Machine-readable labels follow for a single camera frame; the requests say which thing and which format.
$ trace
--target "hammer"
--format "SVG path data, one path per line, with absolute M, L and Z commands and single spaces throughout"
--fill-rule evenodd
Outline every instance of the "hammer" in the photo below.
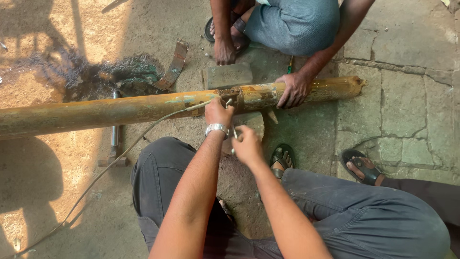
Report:
M 113 91 L 113 98 L 119 98 L 120 93 L 118 91 Z M 98 160 L 99 167 L 107 167 L 109 166 L 115 159 L 118 158 L 118 130 L 119 126 L 112 126 L 112 143 L 110 145 L 110 154 L 107 159 Z M 115 167 L 125 167 L 128 166 L 128 159 L 126 157 L 121 158 L 115 165 Z

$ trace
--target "rusty metal pipe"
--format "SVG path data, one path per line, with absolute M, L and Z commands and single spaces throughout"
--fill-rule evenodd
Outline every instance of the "rusty metal pipe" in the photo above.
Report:
M 366 82 L 358 77 L 315 80 L 312 91 L 305 101 L 355 97 L 360 94 L 364 85 Z M 284 83 L 269 83 L 238 86 L 229 90 L 159 94 L 0 109 L 0 140 L 155 121 L 169 113 L 218 96 L 234 98 L 238 113 L 260 110 L 275 106 L 285 87 Z M 204 108 L 182 112 L 170 118 L 202 114 L 204 114 Z

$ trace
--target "curved rusty metal strip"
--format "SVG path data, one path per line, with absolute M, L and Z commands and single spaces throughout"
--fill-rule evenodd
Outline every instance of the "curved rusty metal strip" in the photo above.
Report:
M 182 67 L 187 57 L 187 51 L 189 50 L 189 43 L 178 38 L 176 43 L 176 50 L 174 51 L 174 57 L 168 70 L 163 77 L 158 80 L 153 86 L 158 89 L 166 90 L 170 88 L 176 79 L 179 77 Z

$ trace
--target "wristwatch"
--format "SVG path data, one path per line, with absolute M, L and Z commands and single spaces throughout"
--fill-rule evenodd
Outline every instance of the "wristwatch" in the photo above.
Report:
M 204 135 L 207 136 L 211 130 L 221 130 L 225 133 L 225 138 L 224 140 L 228 139 L 229 134 L 230 134 L 230 129 L 228 129 L 225 125 L 220 124 L 220 123 L 213 123 L 209 124 L 206 128 L 206 131 L 204 132 Z

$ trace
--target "dark gray pants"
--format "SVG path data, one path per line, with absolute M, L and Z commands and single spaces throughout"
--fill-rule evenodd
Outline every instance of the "dark gray pants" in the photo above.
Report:
M 149 251 L 174 190 L 196 150 L 164 137 L 149 144 L 132 170 L 133 202 Z M 449 234 L 436 212 L 417 197 L 312 172 L 288 169 L 282 185 L 314 223 L 336 259 L 442 259 Z M 217 199 L 207 226 L 205 258 L 282 258 L 273 238 L 245 238 Z

